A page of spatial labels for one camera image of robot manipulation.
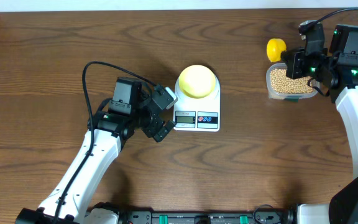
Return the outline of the yellow measuring scoop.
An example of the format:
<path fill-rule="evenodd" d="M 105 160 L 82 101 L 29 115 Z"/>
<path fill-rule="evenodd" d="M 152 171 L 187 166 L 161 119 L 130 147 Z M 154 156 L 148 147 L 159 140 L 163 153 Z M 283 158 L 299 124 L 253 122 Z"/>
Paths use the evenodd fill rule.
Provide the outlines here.
<path fill-rule="evenodd" d="M 281 60 L 281 53 L 287 50 L 287 45 L 283 39 L 270 39 L 267 43 L 267 57 L 270 62 Z"/>

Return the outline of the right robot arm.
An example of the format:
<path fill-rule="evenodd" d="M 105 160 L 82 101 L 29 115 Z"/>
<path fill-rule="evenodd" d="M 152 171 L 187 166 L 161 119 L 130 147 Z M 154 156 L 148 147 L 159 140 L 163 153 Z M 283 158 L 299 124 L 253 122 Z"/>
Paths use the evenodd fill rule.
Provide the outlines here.
<path fill-rule="evenodd" d="M 306 21 L 299 31 L 305 46 L 281 53 L 287 77 L 311 77 L 328 88 L 326 96 L 336 105 L 346 128 L 354 179 L 328 204 L 299 205 L 296 221 L 358 223 L 358 26 L 338 24 L 328 49 L 322 23 Z"/>

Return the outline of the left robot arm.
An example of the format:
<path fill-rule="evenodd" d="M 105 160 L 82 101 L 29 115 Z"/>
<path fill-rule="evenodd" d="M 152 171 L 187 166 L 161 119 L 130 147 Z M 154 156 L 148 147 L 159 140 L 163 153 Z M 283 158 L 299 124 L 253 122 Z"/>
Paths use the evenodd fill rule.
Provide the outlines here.
<path fill-rule="evenodd" d="M 147 137 L 162 141 L 173 129 L 163 121 L 162 111 L 171 108 L 177 96 L 169 87 L 156 85 L 144 91 L 141 83 L 118 83 L 112 98 L 104 100 L 89 121 L 81 149 L 55 190 L 38 209 L 22 209 L 16 223 L 119 223 L 119 214 L 106 208 L 88 210 L 107 168 L 126 141 L 141 129 Z"/>

